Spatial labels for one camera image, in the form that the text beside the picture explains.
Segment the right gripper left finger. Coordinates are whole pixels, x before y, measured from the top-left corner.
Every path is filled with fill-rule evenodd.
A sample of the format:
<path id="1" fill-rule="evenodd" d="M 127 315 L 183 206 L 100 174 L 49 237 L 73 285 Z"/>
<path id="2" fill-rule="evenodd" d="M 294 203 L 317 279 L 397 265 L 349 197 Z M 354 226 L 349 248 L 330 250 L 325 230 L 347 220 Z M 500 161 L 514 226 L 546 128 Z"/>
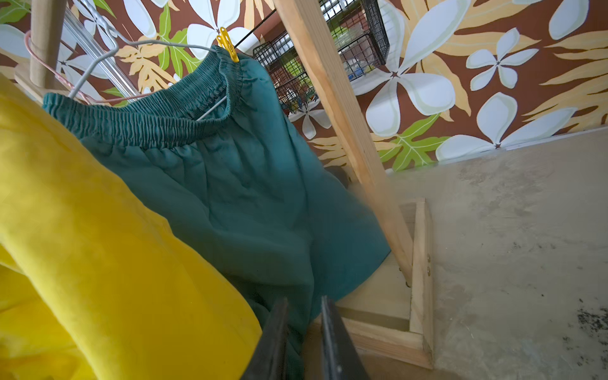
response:
<path id="1" fill-rule="evenodd" d="M 288 300 L 278 300 L 241 380 L 283 380 L 287 377 Z"/>

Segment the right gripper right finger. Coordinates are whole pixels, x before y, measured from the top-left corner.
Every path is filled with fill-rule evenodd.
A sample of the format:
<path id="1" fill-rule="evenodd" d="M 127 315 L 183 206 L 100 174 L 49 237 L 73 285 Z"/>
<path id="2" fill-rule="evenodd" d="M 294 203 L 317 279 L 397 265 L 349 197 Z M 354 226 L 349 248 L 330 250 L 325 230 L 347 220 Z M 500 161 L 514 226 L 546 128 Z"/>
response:
<path id="1" fill-rule="evenodd" d="M 337 307 L 328 296 L 321 301 L 322 370 L 328 380 L 370 380 Z"/>

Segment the yellow shorts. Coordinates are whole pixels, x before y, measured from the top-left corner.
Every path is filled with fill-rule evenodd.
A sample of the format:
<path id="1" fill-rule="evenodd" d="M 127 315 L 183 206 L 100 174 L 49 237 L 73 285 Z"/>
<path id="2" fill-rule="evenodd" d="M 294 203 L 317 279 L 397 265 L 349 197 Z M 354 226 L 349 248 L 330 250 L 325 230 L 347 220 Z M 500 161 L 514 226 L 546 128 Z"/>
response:
<path id="1" fill-rule="evenodd" d="M 1 80 L 1 377 L 238 379 L 261 326 L 66 128 Z"/>

